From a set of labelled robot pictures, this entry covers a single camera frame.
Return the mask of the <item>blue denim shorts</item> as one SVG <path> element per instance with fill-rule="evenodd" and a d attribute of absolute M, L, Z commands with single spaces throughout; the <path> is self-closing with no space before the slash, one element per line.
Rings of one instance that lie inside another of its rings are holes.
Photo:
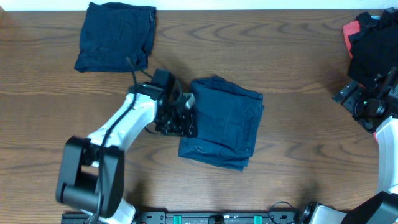
<path fill-rule="evenodd" d="M 213 76 L 192 80 L 197 136 L 180 141 L 178 156 L 244 170 L 254 155 L 263 95 Z"/>

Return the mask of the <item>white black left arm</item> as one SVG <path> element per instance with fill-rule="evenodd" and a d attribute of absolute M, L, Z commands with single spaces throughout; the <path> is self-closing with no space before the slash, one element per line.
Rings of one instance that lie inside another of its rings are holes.
<path fill-rule="evenodd" d="M 56 199 L 79 209 L 62 215 L 62 223 L 134 223 L 136 208 L 123 199 L 125 155 L 150 123 L 163 135 L 193 137 L 195 97 L 181 92 L 169 102 L 171 86 L 139 83 L 102 127 L 86 138 L 65 144 Z"/>

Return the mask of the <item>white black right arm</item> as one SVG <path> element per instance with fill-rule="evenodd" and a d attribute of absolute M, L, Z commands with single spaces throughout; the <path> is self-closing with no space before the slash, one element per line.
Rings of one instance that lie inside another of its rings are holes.
<path fill-rule="evenodd" d="M 299 223 L 341 224 L 397 222 L 397 83 L 382 84 L 374 92 L 352 81 L 333 100 L 341 103 L 378 145 L 375 196 L 348 212 L 320 203 L 307 205 Z"/>

